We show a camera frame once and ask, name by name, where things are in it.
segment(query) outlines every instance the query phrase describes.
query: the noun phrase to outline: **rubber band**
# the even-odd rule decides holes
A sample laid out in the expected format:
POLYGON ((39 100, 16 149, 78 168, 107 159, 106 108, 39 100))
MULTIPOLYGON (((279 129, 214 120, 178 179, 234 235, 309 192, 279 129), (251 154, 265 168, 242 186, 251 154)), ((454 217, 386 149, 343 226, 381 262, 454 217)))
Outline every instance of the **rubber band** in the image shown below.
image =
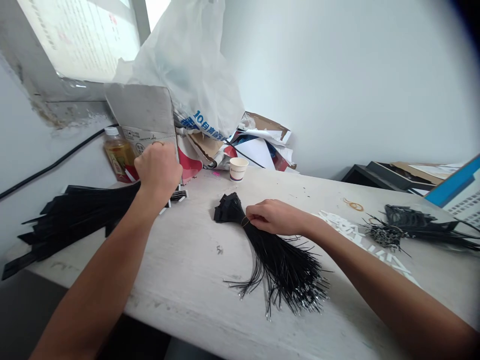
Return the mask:
POLYGON ((250 222, 250 220, 248 219, 248 217, 245 216, 245 217, 241 220, 240 225, 241 225, 242 228, 244 228, 245 226, 247 226, 247 224, 248 224, 249 222, 250 222))
POLYGON ((343 202, 350 205, 350 207, 354 210, 357 210, 357 211, 363 211, 364 210, 364 207, 362 205, 360 205, 359 203, 356 203, 356 202, 348 201, 346 198, 343 198, 343 202))

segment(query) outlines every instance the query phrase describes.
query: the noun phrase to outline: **white wall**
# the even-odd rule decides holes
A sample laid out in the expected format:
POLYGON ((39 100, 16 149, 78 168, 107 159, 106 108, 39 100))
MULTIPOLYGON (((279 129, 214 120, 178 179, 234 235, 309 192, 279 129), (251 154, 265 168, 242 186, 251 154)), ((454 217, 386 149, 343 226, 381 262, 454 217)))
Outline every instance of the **white wall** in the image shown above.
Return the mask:
MULTIPOLYGON (((84 139, 110 123, 106 117, 92 118, 88 125, 72 124, 55 130, 32 110, 17 77, 0 55, 0 193, 54 163, 84 139)), ((0 201, 0 272, 4 254, 29 231, 22 222, 40 210, 65 185, 107 187, 116 181, 97 138, 69 160, 23 189, 0 201)))
POLYGON ((222 52, 245 108, 293 132, 302 174, 480 152, 479 74, 439 0, 226 0, 222 52))

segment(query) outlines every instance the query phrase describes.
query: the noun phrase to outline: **plastic bottle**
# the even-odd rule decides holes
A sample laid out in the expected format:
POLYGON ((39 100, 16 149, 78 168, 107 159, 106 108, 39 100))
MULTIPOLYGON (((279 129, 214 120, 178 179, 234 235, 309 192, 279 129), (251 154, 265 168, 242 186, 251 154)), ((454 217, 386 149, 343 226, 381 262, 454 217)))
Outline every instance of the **plastic bottle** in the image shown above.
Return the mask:
POLYGON ((103 147, 116 179, 122 183, 132 183, 138 180, 139 176, 134 165, 135 155, 129 142, 120 136, 116 127, 106 127, 105 134, 103 147))

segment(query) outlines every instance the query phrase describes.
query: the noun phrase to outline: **bottle cap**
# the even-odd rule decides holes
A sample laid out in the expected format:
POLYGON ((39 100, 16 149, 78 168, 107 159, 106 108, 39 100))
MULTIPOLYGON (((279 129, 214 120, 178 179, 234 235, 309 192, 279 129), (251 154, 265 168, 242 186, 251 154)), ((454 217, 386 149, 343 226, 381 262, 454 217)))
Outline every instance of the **bottle cap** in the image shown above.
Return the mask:
POLYGON ((118 135, 119 134, 119 129, 117 129, 116 127, 106 127, 105 128, 105 134, 107 134, 108 136, 118 135))

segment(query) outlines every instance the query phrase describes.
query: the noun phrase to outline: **paper cup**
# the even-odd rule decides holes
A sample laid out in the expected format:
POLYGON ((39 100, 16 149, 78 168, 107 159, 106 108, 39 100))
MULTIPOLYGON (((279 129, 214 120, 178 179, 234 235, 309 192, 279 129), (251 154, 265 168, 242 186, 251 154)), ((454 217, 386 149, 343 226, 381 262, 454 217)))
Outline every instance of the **paper cup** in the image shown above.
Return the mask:
POLYGON ((245 171, 249 161, 241 157, 232 157, 230 159, 230 180, 240 182, 244 179, 245 171))

